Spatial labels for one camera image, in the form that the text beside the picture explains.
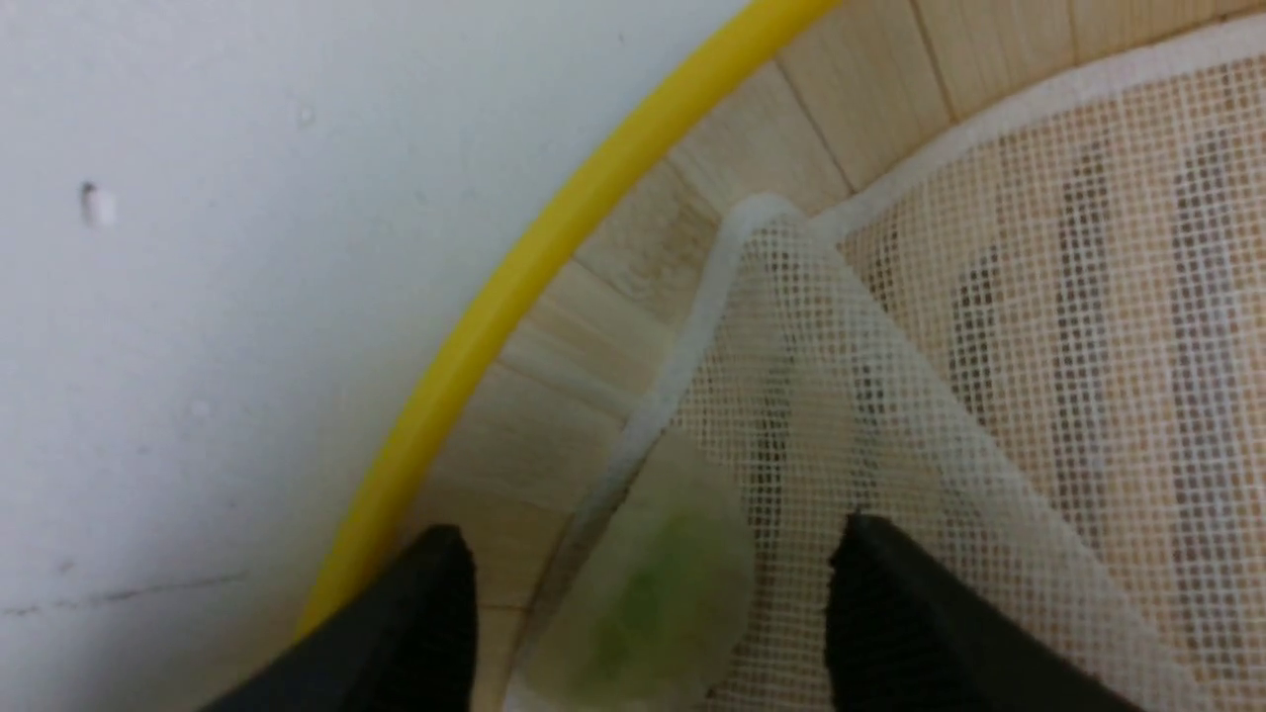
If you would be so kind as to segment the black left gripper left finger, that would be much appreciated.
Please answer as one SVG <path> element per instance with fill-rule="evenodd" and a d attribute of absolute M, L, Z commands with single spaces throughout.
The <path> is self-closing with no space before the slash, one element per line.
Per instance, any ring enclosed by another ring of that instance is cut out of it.
<path fill-rule="evenodd" d="M 208 711 L 468 711 L 476 666 L 475 560 L 458 527 L 434 524 Z"/>

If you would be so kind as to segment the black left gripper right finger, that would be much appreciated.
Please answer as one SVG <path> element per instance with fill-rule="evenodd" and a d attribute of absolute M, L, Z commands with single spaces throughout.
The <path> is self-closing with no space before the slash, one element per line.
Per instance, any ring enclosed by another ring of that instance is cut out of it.
<path fill-rule="evenodd" d="M 880 516 L 830 557 L 825 669 L 837 711 L 1131 711 Z"/>

